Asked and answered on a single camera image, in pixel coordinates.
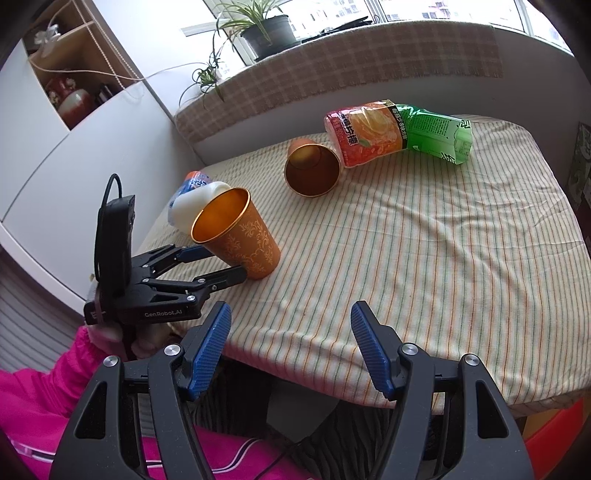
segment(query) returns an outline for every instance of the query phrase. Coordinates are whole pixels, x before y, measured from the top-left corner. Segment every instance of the potted plant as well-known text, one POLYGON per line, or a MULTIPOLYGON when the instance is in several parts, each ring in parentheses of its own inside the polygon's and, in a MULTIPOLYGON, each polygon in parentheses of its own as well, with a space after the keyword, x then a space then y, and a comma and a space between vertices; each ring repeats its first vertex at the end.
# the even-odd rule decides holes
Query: potted plant
POLYGON ((222 12, 217 18, 216 32, 219 35, 220 30, 226 30, 230 41, 240 35, 251 46, 257 60, 299 45, 301 42, 296 40, 291 30, 289 17, 281 12, 278 3, 278 0, 222 2, 218 4, 222 12), (282 15, 269 17, 275 8, 282 15), (224 21, 224 15, 231 20, 224 21))
MULTIPOLYGON (((222 102, 224 101, 224 99, 222 97, 222 93, 219 89, 219 86, 217 85, 217 83, 220 80, 222 80, 222 77, 219 72, 219 65, 221 63, 221 59, 220 59, 221 51, 222 51, 221 48, 218 51, 213 50, 209 54, 209 60, 207 61, 207 63, 202 63, 203 68, 200 67, 200 68, 195 69, 193 71, 193 74, 191 75, 191 79, 193 80, 193 83, 191 85, 189 85, 187 88, 185 88, 183 93, 181 93, 181 96, 178 99, 178 107, 179 108, 181 106, 181 101, 183 100, 184 94, 187 93, 187 91, 195 85, 198 85, 199 90, 201 91, 202 94, 205 94, 208 91, 214 89, 217 93, 217 96, 220 98, 220 100, 222 102)), ((202 98, 203 98, 203 102, 204 102, 203 106, 205 106, 205 95, 202 95, 202 98)))

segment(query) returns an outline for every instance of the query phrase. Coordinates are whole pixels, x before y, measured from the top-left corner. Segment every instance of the spider plant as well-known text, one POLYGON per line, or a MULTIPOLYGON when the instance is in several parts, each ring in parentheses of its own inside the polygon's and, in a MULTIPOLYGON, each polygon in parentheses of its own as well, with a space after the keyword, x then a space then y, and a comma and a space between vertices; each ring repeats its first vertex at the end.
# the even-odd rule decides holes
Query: spider plant
MULTIPOLYGON (((191 85, 189 85, 187 88, 185 88, 185 90, 181 94, 180 98, 178 99, 178 107, 179 108, 181 106, 181 100, 183 99, 183 95, 187 92, 187 90, 192 88, 194 85, 199 85, 199 89, 201 90, 201 93, 203 93, 203 94, 207 93, 209 90, 214 88, 219 99, 222 102, 224 101, 223 96, 222 96, 222 92, 219 89, 219 86, 217 85, 217 81, 218 81, 217 70, 218 70, 219 65, 221 63, 221 60, 220 60, 221 52, 222 52, 222 48, 220 48, 218 51, 213 50, 209 54, 209 60, 207 61, 207 63, 202 63, 203 68, 200 67, 200 68, 195 69, 193 71, 193 74, 191 75, 191 79, 193 80, 193 83, 191 85)), ((202 98, 203 98, 203 106, 205 107, 205 95, 202 95, 202 98)))
POLYGON ((220 29, 228 29, 228 40, 232 41, 247 28, 256 25, 267 41, 271 42, 271 37, 269 37, 269 34, 265 30, 263 21, 269 17, 269 13, 274 8, 283 13, 281 8, 279 8, 279 3, 280 0, 247 0, 246 2, 235 0, 232 2, 221 2, 216 5, 216 7, 222 9, 216 20, 216 32, 220 35, 220 29), (225 21, 222 18, 224 14, 228 14, 233 19, 225 21))

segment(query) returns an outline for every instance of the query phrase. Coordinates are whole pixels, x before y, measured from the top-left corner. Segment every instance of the tipped over cup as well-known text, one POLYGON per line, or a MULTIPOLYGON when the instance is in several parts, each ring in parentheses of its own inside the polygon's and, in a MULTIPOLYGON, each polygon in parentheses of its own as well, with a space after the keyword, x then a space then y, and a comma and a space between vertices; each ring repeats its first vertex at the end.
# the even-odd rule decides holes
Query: tipped over cup
POLYGON ((191 238, 231 267, 242 265, 253 280, 269 275, 281 258, 250 192, 239 187, 223 192, 203 208, 193 222, 191 238))
POLYGON ((319 197, 339 182, 341 165, 329 148, 309 138, 296 138, 287 150, 284 177, 289 187, 304 197, 319 197))

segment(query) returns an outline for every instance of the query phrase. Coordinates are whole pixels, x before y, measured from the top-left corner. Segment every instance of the power cord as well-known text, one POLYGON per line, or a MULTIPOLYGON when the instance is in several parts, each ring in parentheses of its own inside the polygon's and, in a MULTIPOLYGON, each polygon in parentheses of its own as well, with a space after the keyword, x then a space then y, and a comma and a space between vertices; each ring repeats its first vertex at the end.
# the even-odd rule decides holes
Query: power cord
POLYGON ((95 236, 95 279, 96 281, 100 281, 100 265, 99 265, 99 256, 98 252, 101 248, 101 239, 102 239, 102 227, 103 227, 103 218, 105 216, 105 208, 107 206, 107 201, 109 200, 109 193, 111 192, 111 187, 113 186, 113 181, 117 182, 117 189, 119 193, 119 198, 123 196, 123 188, 121 187, 121 179, 116 173, 113 173, 107 182, 107 187, 105 189, 105 194, 103 195, 103 201, 100 204, 99 209, 99 216, 96 221, 96 236, 95 236))

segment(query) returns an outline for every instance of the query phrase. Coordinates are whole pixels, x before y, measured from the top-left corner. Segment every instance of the black flower pot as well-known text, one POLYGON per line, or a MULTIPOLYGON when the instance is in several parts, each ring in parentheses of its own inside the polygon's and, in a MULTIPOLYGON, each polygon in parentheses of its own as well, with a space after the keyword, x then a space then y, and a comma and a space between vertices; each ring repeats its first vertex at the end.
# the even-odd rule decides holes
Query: black flower pot
POLYGON ((271 39, 270 42, 265 38, 258 25, 248 27, 241 33, 242 38, 248 42, 258 57, 257 61, 301 43, 296 40, 287 15, 267 18, 262 21, 262 25, 271 39))

